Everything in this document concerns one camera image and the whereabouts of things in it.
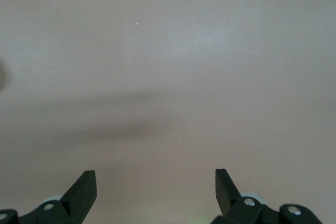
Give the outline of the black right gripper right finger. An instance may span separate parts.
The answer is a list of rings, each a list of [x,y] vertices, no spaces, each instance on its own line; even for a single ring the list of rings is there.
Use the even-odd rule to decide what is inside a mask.
[[[278,211],[253,196],[242,196],[226,169],[215,171],[216,199],[221,210],[212,223],[321,223],[308,208],[284,204]]]

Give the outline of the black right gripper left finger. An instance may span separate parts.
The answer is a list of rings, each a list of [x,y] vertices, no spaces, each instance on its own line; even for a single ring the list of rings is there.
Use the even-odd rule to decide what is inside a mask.
[[[83,223],[97,198],[96,173],[87,170],[58,200],[49,200],[19,216],[15,209],[1,210],[1,223]]]

